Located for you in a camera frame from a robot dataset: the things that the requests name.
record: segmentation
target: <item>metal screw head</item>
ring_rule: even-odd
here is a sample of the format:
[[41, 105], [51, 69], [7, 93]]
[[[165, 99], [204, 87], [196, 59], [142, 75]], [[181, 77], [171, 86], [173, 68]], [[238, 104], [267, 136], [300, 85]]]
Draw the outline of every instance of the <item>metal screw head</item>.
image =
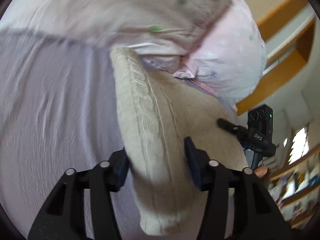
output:
[[250, 168], [244, 168], [243, 172], [248, 175], [251, 175], [253, 173], [253, 171]]
[[110, 166], [110, 162], [108, 162], [108, 161], [100, 162], [100, 167], [102, 167], [102, 168], [107, 168], [109, 166]]
[[67, 169], [67, 170], [66, 170], [66, 174], [67, 174], [68, 176], [74, 174], [75, 172], [76, 172], [75, 169]]
[[212, 167], [217, 167], [219, 165], [219, 163], [216, 160], [210, 160], [209, 165]]

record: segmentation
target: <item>black camera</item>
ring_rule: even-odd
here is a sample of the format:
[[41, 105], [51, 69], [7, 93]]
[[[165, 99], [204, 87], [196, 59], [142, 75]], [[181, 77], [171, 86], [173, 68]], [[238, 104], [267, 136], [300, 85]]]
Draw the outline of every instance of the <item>black camera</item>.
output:
[[236, 135], [244, 149], [254, 152], [251, 169], [257, 168], [263, 157], [276, 154], [276, 146], [272, 143], [273, 111], [269, 106], [262, 105], [248, 113], [248, 128], [225, 119], [218, 119], [217, 124]]

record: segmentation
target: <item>wooden trim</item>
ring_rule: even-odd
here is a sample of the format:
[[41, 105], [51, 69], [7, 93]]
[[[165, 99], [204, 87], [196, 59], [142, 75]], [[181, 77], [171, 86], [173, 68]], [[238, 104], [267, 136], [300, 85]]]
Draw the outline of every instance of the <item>wooden trim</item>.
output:
[[312, 187], [306, 187], [303, 190], [299, 191], [296, 194], [293, 194], [291, 197], [288, 197], [282, 201], [282, 206], [280, 209], [283, 209], [286, 206], [291, 205], [292, 203], [295, 203], [306, 196], [310, 195], [312, 192], [318, 190], [320, 188], [320, 181], [318, 181], [315, 185]]
[[308, 0], [286, 0], [268, 15], [257, 21], [262, 39], [264, 41], [270, 39], [307, 4]]
[[279, 50], [276, 54], [274, 54], [271, 58], [268, 59], [267, 64], [273, 63], [276, 59], [278, 59], [287, 49], [290, 48], [298, 39], [304, 35], [309, 28], [315, 28], [316, 26], [316, 17], [314, 17], [291, 41], [289, 41], [281, 50]]
[[305, 65], [305, 59], [294, 50], [283, 62], [265, 74], [254, 92], [238, 102], [238, 115], [250, 110], [292, 79]]
[[306, 32], [297, 41], [297, 51], [303, 56], [306, 62], [309, 61], [311, 49], [313, 46], [313, 39], [316, 31], [316, 21], [306, 30]]
[[285, 174], [287, 174], [288, 172], [293, 171], [298, 165], [306, 162], [309, 158], [318, 154], [319, 152], [320, 152], [320, 144], [317, 144], [315, 147], [313, 147], [311, 150], [309, 150], [306, 155], [304, 155], [303, 157], [301, 157], [300, 159], [298, 159], [294, 163], [290, 164], [288, 167], [284, 167], [284, 168], [280, 169], [279, 171], [277, 171], [276, 173], [271, 174], [270, 181], [275, 181], [275, 180], [281, 178], [282, 176], [284, 176]]
[[312, 215], [318, 210], [318, 208], [319, 208], [319, 203], [317, 203], [312, 208], [312, 210], [303, 212], [302, 214], [298, 215], [294, 219], [289, 220], [288, 223], [291, 225], [292, 228], [296, 228], [299, 225], [301, 225], [303, 222], [310, 219]]

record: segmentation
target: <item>beige fleece blanket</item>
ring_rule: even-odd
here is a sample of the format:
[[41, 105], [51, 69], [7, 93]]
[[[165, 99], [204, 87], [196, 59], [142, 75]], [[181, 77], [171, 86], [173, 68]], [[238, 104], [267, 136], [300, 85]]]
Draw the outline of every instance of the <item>beige fleece blanket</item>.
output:
[[235, 170], [247, 167], [243, 149], [217, 127], [216, 120], [227, 115], [215, 98], [169, 73], [147, 73], [131, 49], [114, 49], [111, 59], [140, 226], [149, 235], [180, 232], [191, 208], [206, 200], [192, 182], [183, 139], [191, 136], [211, 159]]

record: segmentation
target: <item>pink pillow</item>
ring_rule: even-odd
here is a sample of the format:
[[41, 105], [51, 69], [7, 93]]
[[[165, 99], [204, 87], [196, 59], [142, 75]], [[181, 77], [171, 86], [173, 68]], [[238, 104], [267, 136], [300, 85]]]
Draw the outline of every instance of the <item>pink pillow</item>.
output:
[[253, 92], [266, 61], [265, 43], [249, 7], [244, 0], [232, 0], [199, 45], [182, 58], [174, 76], [191, 78], [233, 106]]

